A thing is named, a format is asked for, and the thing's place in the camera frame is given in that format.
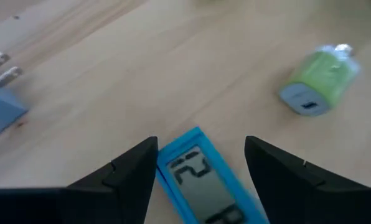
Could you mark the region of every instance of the wood grain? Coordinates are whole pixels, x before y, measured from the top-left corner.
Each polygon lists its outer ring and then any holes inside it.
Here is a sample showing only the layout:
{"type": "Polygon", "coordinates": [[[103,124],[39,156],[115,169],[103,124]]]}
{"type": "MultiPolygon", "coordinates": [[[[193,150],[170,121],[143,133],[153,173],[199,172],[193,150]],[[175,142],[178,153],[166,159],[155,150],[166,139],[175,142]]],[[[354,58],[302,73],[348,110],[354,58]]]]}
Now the wood grain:
{"type": "Polygon", "coordinates": [[[32,7],[43,0],[0,0],[0,22],[32,7]]]}
{"type": "MultiPolygon", "coordinates": [[[[0,50],[26,70],[10,88],[31,110],[0,135],[0,187],[67,185],[194,126],[252,193],[246,135],[371,186],[371,1],[45,0],[20,15],[0,50]],[[294,114],[278,87],[342,42],[362,74],[330,113],[294,114]]],[[[180,223],[157,183],[146,223],[180,223]]]]}

